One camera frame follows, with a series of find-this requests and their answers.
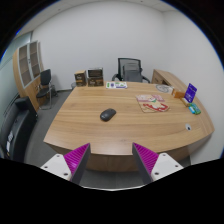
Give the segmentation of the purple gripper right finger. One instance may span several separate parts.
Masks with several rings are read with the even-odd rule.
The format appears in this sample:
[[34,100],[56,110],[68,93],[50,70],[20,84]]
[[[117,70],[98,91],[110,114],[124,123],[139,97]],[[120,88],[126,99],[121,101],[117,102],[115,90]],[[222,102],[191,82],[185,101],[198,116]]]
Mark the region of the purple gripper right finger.
[[157,154],[137,143],[132,144],[132,153],[144,184],[159,180],[183,168],[167,153]]

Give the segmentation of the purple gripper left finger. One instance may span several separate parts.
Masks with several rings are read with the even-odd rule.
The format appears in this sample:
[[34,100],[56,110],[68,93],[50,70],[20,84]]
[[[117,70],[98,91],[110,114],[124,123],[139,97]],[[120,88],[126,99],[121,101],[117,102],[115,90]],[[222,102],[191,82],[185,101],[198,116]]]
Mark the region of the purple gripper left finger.
[[69,153],[55,154],[41,168],[65,180],[79,184],[91,153],[87,143]]

